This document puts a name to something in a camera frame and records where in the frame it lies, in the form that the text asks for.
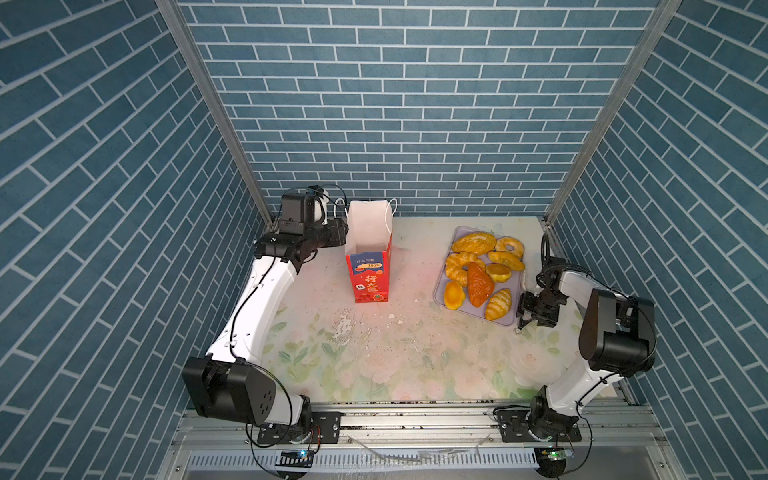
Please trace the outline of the striped yellow croissant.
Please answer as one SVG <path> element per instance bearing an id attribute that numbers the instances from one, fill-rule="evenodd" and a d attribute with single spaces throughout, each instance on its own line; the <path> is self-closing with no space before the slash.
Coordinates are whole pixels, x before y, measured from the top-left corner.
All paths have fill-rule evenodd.
<path id="1" fill-rule="evenodd" d="M 484 311 L 484 318 L 489 321 L 499 320 L 510 312 L 511 306 L 511 291 L 508 288 L 501 289 L 489 298 Z"/>

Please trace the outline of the small yellow egg tart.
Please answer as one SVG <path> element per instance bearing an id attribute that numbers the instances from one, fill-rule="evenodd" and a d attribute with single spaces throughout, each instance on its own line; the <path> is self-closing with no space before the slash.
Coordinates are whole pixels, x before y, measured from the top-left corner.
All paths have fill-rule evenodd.
<path id="1" fill-rule="evenodd" d="M 498 263 L 488 264 L 485 272 L 496 284 L 507 282 L 513 273 L 508 266 Z"/>

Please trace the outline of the long yellow bread stick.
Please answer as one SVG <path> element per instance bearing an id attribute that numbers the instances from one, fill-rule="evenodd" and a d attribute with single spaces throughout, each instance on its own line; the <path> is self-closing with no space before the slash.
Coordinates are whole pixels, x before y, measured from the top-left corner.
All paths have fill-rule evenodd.
<path id="1" fill-rule="evenodd" d="M 522 272 L 525 270 L 523 261 L 512 252 L 491 251 L 487 256 L 491 262 L 504 265 L 512 271 Z"/>

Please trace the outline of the red-brown croissant bread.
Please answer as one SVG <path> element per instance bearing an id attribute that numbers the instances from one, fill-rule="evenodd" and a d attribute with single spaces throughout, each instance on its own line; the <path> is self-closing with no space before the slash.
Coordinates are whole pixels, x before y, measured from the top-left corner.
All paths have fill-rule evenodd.
<path id="1" fill-rule="evenodd" d="M 476 265 L 471 265 L 468 269 L 468 294 L 472 306 L 481 307 L 494 291 L 495 283 Z"/>

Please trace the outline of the red white paper bag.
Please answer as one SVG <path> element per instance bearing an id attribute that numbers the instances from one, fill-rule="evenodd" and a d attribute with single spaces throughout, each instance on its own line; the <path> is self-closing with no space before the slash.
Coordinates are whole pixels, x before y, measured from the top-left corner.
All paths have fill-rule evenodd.
<path id="1" fill-rule="evenodd" d="M 396 200 L 354 200 L 347 209 L 345 258 L 356 303 L 389 300 Z"/>

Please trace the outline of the orange round bun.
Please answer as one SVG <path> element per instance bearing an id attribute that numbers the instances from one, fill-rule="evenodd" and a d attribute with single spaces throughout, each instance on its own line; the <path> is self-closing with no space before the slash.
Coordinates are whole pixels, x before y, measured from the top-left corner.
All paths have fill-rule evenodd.
<path id="1" fill-rule="evenodd" d="M 443 291 L 444 306 L 450 310 L 458 310 L 466 298 L 464 288 L 455 280 L 450 280 Z"/>

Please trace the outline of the long seeded bread loaf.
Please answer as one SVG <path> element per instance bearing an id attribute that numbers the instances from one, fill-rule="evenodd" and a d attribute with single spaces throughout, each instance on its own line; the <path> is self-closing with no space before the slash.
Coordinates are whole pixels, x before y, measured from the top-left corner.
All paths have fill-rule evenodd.
<path id="1" fill-rule="evenodd" d="M 454 253 L 472 253 L 476 256 L 486 255 L 496 247 L 496 237 L 488 232 L 472 232 L 457 240 L 451 246 Z"/>

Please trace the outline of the braided wreath bread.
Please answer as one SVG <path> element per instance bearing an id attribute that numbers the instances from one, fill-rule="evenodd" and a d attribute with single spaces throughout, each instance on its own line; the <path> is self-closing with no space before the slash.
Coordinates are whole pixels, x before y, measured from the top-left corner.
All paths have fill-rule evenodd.
<path id="1" fill-rule="evenodd" d="M 466 288 L 468 285 L 468 269 L 471 265 L 476 265 L 481 270 L 485 269 L 485 262 L 474 253 L 452 253 L 446 258 L 444 273 L 447 278 Z"/>

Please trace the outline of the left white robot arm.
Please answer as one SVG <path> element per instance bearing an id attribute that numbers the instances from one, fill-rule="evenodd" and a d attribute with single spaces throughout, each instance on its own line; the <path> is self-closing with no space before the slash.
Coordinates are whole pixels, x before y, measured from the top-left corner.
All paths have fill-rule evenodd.
<path id="1" fill-rule="evenodd" d="M 234 312 L 207 351 L 189 357 L 182 369 L 199 416 L 275 428 L 278 437 L 262 441 L 263 448 L 312 431 L 310 399 L 289 392 L 263 366 L 261 354 L 278 307 L 301 267 L 318 250 L 343 246 L 347 232 L 346 222 L 335 218 L 267 233 L 255 242 L 254 260 Z"/>

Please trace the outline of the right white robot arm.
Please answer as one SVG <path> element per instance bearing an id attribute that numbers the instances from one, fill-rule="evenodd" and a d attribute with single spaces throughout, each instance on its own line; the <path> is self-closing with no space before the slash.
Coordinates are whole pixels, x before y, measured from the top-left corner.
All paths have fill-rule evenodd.
<path id="1" fill-rule="evenodd" d="M 569 300 L 583 310 L 579 356 L 528 408 L 498 407 L 492 413 L 505 443 L 580 440 L 583 408 L 611 384 L 652 368 L 657 346 L 655 305 L 618 292 L 588 270 L 553 259 L 536 277 L 542 290 L 527 292 L 519 312 L 528 323 L 552 326 Z"/>

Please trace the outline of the lavender plastic tray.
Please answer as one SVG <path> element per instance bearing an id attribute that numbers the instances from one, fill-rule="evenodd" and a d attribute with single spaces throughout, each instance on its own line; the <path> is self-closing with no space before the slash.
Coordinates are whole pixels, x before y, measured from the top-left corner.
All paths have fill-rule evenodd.
<path id="1" fill-rule="evenodd" d="M 518 323 L 524 293 L 524 245 L 509 236 L 460 226 L 435 290 L 438 305 L 503 326 Z"/>

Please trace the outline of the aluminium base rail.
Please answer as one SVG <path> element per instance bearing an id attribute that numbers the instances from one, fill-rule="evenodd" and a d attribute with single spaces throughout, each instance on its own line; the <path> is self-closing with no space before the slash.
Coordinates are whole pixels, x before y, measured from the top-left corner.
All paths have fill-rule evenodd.
<path id="1" fill-rule="evenodd" d="M 186 413 L 162 479 L 680 479 L 647 406 L 591 404 L 578 430 L 539 442 L 519 408 L 496 402 L 320 403 L 316 427 L 291 443 Z"/>

